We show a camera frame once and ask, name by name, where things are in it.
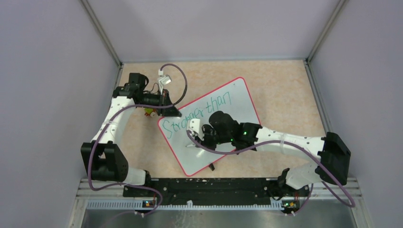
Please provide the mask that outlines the pink framed whiteboard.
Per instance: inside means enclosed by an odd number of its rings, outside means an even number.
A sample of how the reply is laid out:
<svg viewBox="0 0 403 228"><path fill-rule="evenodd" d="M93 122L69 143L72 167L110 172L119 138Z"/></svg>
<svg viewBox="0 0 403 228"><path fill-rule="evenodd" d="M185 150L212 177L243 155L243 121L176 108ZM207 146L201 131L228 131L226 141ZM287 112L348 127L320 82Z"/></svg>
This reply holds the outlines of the pink framed whiteboard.
<svg viewBox="0 0 403 228"><path fill-rule="evenodd" d="M242 77L202 95L179 108L179 111L182 114L180 117L163 117L159 119L158 126L188 177L223 158L223 155L196 147L187 135L188 130L192 136L201 136L202 126L208 124L209 117L216 111L229 114L239 123L260 123L248 86Z"/></svg>

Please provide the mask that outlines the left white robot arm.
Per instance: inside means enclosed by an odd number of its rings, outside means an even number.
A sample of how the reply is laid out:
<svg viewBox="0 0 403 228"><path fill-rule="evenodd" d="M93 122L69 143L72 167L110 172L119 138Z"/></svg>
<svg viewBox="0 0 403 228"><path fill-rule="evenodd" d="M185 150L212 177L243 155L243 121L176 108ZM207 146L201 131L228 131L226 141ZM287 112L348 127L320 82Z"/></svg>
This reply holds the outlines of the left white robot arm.
<svg viewBox="0 0 403 228"><path fill-rule="evenodd" d="M100 130L91 142L83 143L80 149L91 180L132 184L140 196L152 192L152 183L146 179L147 171L131 168L119 143L136 105L155 111L157 116L182 115L173 106L169 91L164 88L171 82L171 77L162 70L159 70L159 75L156 94L145 90L149 80L140 73L130 73L128 82L113 91L110 109Z"/></svg>

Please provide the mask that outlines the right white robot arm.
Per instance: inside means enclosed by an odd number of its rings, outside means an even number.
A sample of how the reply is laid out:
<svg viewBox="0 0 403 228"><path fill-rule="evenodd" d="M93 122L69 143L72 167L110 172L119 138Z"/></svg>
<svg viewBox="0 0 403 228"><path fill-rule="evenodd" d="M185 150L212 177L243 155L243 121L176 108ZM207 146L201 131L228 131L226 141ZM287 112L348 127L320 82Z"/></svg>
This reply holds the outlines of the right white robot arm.
<svg viewBox="0 0 403 228"><path fill-rule="evenodd" d="M200 119L191 119L187 135L207 152L226 155L217 145L229 143L235 147L231 154L246 151L277 152L306 160L308 163L296 168L287 168L278 177L279 191L291 196L298 189L317 182L333 185L347 184L351 151L333 132L323 137L298 136L271 130L258 123L239 123L229 114L214 112L208 124Z"/></svg>

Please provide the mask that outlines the red yellow toy brick car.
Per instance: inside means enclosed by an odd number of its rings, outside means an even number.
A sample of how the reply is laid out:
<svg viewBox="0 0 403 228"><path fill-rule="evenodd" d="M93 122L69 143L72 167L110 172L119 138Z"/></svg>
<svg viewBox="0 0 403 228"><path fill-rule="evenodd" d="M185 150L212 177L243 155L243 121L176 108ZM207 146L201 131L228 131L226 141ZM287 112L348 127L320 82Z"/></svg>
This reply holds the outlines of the red yellow toy brick car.
<svg viewBox="0 0 403 228"><path fill-rule="evenodd" d="M157 111L156 111L155 109L153 109L153 112L152 112L150 115L148 115L148 116L154 117L154 116L156 116L156 115L157 115Z"/></svg>

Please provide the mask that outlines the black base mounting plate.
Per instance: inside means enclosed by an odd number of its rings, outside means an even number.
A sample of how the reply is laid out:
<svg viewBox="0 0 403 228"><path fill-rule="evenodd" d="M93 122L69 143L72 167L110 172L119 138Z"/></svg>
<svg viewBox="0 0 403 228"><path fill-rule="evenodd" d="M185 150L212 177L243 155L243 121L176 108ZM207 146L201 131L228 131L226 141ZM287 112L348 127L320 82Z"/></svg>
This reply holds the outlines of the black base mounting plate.
<svg viewBox="0 0 403 228"><path fill-rule="evenodd" d="M146 182L148 190L125 187L124 197L158 199L163 206L254 206L269 205L286 197L306 197L308 186L298 190L271 178L159 178Z"/></svg>

